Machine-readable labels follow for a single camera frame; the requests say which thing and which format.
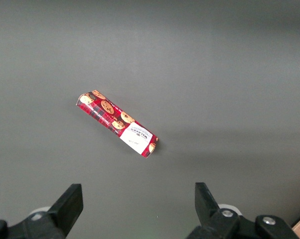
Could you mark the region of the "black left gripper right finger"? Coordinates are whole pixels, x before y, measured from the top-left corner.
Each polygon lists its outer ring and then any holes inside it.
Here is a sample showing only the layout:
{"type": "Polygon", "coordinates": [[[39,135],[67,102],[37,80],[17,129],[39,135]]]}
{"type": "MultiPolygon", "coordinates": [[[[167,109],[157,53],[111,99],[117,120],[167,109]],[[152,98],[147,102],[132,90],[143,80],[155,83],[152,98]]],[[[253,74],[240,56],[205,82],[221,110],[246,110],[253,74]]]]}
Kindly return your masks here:
{"type": "Polygon", "coordinates": [[[200,225],[188,239],[297,239],[281,218],[259,215],[252,222],[230,208],[220,208],[203,182],[195,183],[195,209],[200,225]]]}

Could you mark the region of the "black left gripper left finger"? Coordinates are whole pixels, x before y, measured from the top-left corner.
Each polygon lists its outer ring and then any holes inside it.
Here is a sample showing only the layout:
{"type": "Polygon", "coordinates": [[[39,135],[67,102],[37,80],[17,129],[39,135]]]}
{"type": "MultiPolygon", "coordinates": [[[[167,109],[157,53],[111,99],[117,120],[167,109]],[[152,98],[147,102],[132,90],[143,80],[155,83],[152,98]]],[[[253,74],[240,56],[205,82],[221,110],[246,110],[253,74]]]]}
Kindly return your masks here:
{"type": "Polygon", "coordinates": [[[9,227],[0,220],[0,239],[65,239],[83,211],[82,185],[72,184],[48,209],[9,227]]]}

